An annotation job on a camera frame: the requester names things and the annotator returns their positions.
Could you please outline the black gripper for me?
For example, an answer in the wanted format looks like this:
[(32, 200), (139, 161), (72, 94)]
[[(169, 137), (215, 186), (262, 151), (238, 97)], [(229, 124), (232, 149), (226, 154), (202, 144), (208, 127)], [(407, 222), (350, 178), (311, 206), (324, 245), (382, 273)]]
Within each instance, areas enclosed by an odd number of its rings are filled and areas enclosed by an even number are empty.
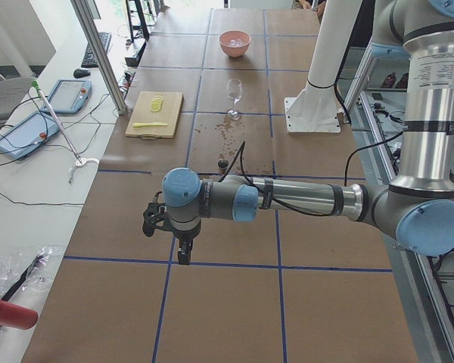
[(179, 264), (189, 265), (191, 262), (191, 251), (193, 250), (194, 239), (197, 237), (197, 232), (175, 231), (174, 236), (179, 240), (179, 250), (177, 253)]

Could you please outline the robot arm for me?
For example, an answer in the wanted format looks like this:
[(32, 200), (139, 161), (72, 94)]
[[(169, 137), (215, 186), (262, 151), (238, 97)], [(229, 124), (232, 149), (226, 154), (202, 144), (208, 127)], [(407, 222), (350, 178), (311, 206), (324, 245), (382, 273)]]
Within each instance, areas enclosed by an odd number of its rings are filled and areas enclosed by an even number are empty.
[(345, 216), (371, 225), (425, 256), (454, 248), (454, 1), (377, 1), (372, 48), (409, 58), (406, 110), (397, 176), (387, 186), (316, 184), (226, 173), (200, 179), (169, 171), (148, 205), (143, 231), (169, 231), (179, 263), (191, 260), (203, 219), (250, 222), (261, 209), (306, 216)]

